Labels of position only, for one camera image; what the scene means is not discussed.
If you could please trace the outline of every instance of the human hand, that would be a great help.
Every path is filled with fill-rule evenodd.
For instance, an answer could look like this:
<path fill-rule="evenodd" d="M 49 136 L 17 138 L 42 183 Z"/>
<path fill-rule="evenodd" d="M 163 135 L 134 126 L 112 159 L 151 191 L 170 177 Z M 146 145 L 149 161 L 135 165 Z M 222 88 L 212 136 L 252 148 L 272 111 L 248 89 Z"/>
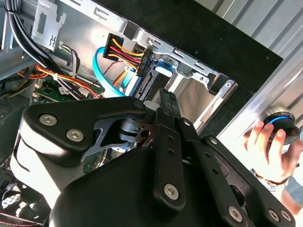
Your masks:
<path fill-rule="evenodd" d="M 303 143 L 297 139 L 293 142 L 286 153 L 282 154 L 285 140 L 285 131 L 280 129 L 271 145 L 268 139 L 274 126 L 258 122 L 250 134 L 244 136 L 244 147 L 248 151 L 253 169 L 258 176 L 276 184 L 283 183 L 290 177 L 300 157 Z"/>

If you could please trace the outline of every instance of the wrist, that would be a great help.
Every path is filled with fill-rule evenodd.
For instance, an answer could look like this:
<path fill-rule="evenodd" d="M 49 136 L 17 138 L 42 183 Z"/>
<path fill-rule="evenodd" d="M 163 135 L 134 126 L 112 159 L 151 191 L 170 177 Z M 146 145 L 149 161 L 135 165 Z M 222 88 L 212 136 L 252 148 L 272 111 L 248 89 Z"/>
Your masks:
<path fill-rule="evenodd" d="M 287 185 L 288 185 L 288 178 L 284 179 L 281 182 L 273 182 L 268 179 L 265 179 L 264 177 L 258 175 L 253 170 L 254 176 L 270 191 L 270 192 L 281 192 Z"/>

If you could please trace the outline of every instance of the screw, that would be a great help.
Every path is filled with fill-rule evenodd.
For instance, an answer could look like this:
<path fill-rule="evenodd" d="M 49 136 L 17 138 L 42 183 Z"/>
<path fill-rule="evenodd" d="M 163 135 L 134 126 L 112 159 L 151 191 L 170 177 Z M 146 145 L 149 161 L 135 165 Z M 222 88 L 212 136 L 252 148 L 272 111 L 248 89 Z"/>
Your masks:
<path fill-rule="evenodd" d="M 228 212 L 230 216 L 237 222 L 242 222 L 243 218 L 240 212 L 233 206 L 228 207 Z"/>
<path fill-rule="evenodd" d="M 269 209 L 268 211 L 269 211 L 270 216 L 273 218 L 273 220 L 280 221 L 279 216 L 273 210 Z"/>
<path fill-rule="evenodd" d="M 68 139 L 73 142 L 81 142 L 84 139 L 84 135 L 77 129 L 71 129 L 66 133 Z"/>
<path fill-rule="evenodd" d="M 191 125 L 191 123 L 190 123 L 190 121 L 189 121 L 188 119 L 184 119 L 184 123 L 185 123 L 186 125 L 188 125 L 188 126 Z"/>
<path fill-rule="evenodd" d="M 162 110 L 162 111 L 163 111 L 163 113 L 164 113 L 166 116 L 170 116 L 170 113 L 169 113 L 168 110 L 164 109 L 164 110 Z"/>
<path fill-rule="evenodd" d="M 140 108 L 140 109 L 143 109 L 143 104 L 140 103 L 140 102 L 138 102 L 138 101 L 135 101 L 135 102 L 134 102 L 134 105 L 137 106 L 137 107 Z"/>
<path fill-rule="evenodd" d="M 226 87 L 230 87 L 231 85 L 232 85 L 231 82 L 227 82 L 227 83 L 225 84 Z"/>
<path fill-rule="evenodd" d="M 53 126 L 55 124 L 57 124 L 57 119 L 55 116 L 50 115 L 50 114 L 43 114 L 40 118 L 39 118 L 40 122 L 42 124 L 45 124 L 47 126 Z"/>
<path fill-rule="evenodd" d="M 283 216 L 287 221 L 289 221 L 289 222 L 292 221 L 292 219 L 291 219 L 290 216 L 286 213 L 286 211 L 281 210 L 281 214 L 282 214 L 282 216 Z"/>
<path fill-rule="evenodd" d="M 164 192 L 171 200 L 177 200 L 179 198 L 178 189 L 170 183 L 164 186 Z"/>
<path fill-rule="evenodd" d="M 210 138 L 210 141 L 211 141 L 213 144 L 217 144 L 217 141 L 216 141 L 214 138 Z"/>

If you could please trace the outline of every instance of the blue ring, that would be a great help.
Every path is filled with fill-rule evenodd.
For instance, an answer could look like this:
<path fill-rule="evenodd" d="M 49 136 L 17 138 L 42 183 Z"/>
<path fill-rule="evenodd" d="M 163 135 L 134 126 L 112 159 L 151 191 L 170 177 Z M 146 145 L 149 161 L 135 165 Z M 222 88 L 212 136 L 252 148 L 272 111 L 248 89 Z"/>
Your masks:
<path fill-rule="evenodd" d="M 269 123 L 273 123 L 273 122 L 275 122 L 275 121 L 277 121 L 277 120 L 280 120 L 280 119 L 291 119 L 290 117 L 286 117 L 286 116 L 283 116 L 283 117 L 277 117 L 277 118 L 275 118 L 275 119 L 273 119 L 273 120 L 271 120 Z"/>

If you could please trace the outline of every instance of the bracelet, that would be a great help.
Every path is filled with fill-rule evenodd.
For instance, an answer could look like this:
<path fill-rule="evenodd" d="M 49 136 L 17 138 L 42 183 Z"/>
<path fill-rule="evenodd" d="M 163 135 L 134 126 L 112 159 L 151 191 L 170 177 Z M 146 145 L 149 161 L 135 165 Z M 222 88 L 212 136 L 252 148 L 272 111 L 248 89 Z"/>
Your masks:
<path fill-rule="evenodd" d="M 289 178 L 287 178 L 282 183 L 277 184 L 277 183 L 274 183 L 267 179 L 264 179 L 261 176 L 258 176 L 256 171 L 254 171 L 254 170 L 253 170 L 253 173 L 254 173 L 254 176 L 261 182 L 261 184 L 263 184 L 270 192 L 276 192 L 276 191 L 284 189 L 285 187 L 287 187 L 288 182 L 289 182 Z"/>

